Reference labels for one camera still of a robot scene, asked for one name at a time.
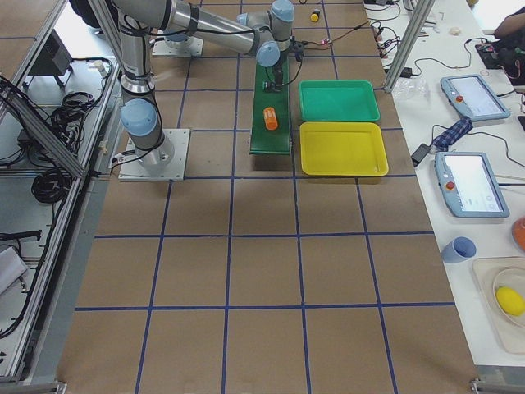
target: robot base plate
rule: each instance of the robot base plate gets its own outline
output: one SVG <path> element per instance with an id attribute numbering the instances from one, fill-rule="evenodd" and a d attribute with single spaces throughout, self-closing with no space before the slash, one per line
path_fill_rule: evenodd
<path id="1" fill-rule="evenodd" d="M 190 45 L 181 45 L 179 48 L 172 48 L 164 41 L 157 41 L 153 47 L 154 57 L 200 57 L 203 54 L 203 41 L 192 37 Z"/>
<path id="2" fill-rule="evenodd" d="M 120 181 L 183 181 L 188 156 L 189 129 L 164 129 L 164 134 L 175 147 L 175 157 L 166 165 L 158 169 L 146 169 L 140 162 L 134 161 L 122 164 L 121 172 L 118 176 Z M 133 150 L 135 145 L 131 139 L 128 140 L 126 149 Z M 130 161 L 137 158 L 135 155 L 129 156 L 126 160 Z"/>

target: yellow tray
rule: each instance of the yellow tray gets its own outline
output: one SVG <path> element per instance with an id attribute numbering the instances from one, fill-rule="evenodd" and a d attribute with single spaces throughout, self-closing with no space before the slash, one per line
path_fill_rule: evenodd
<path id="1" fill-rule="evenodd" d="M 381 129 L 368 122 L 305 122 L 301 163 L 309 175 L 383 176 L 388 172 Z"/>

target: blue cloth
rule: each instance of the blue cloth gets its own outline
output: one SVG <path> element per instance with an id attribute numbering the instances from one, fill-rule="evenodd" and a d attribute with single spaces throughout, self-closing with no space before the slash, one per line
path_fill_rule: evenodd
<path id="1" fill-rule="evenodd" d="M 459 140 L 470 130 L 473 129 L 473 123 L 469 117 L 462 117 L 459 121 L 455 122 L 451 127 L 439 134 L 433 141 L 432 145 L 436 147 L 436 150 L 441 152 L 447 152 L 449 146 Z"/>

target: tablet screen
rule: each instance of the tablet screen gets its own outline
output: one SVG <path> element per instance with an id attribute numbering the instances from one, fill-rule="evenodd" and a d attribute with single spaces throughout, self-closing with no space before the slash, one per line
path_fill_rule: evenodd
<path id="1" fill-rule="evenodd" d="M 503 212 L 481 156 L 445 156 L 463 211 Z"/>
<path id="2" fill-rule="evenodd" d="M 453 78 L 450 83 L 463 96 L 463 101 L 477 117 L 497 115 L 504 110 L 492 97 L 491 92 L 485 89 L 478 78 L 473 76 L 464 78 Z"/>

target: robotic arm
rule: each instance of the robotic arm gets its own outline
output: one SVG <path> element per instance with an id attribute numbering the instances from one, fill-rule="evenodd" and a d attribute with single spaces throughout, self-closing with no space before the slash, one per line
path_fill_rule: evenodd
<path id="1" fill-rule="evenodd" d="M 158 167 L 175 154 L 162 132 L 154 97 L 149 58 L 152 29 L 162 36 L 190 37 L 214 42 L 238 53 L 255 56 L 264 67 L 278 70 L 290 48 L 294 6 L 276 0 L 269 11 L 251 12 L 237 22 L 181 0 L 112 0 L 119 10 L 122 60 L 122 123 L 144 167 Z"/>

